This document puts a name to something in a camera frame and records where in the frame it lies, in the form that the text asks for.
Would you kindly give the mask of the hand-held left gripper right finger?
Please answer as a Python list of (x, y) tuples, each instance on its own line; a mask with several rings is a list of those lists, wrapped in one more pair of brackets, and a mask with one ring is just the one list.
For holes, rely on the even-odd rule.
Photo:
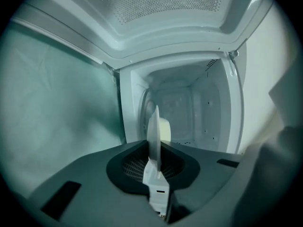
[(233, 227), (236, 202), (223, 194), (242, 155), (164, 141), (161, 159), (171, 188), (168, 227)]

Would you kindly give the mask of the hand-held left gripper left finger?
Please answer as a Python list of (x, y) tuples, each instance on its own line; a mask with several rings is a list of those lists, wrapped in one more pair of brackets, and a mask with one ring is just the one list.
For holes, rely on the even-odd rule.
[(149, 189), (136, 177), (148, 157), (137, 141), (80, 157), (29, 197), (44, 227), (153, 227)]

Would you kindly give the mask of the white microwave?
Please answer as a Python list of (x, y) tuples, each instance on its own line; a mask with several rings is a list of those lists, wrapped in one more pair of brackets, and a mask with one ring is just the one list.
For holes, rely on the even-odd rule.
[(235, 58), (273, 0), (24, 0), (13, 23), (119, 73), (127, 142), (155, 108), (171, 140), (236, 153), (244, 123)]

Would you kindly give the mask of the light green tablecloth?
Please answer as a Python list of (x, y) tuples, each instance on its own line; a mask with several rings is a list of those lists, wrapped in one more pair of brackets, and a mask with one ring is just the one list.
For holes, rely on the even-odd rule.
[(11, 23), (0, 35), (0, 173), (28, 198), (81, 156), (125, 143), (118, 74)]

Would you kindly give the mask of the white round plate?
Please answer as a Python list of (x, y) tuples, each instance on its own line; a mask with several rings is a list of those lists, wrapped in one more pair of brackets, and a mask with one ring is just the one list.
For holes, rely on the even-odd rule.
[(147, 141), (149, 144), (149, 160), (156, 170), (156, 178), (160, 179), (161, 168), (161, 140), (160, 140), (160, 114), (158, 106), (149, 119), (147, 129)]

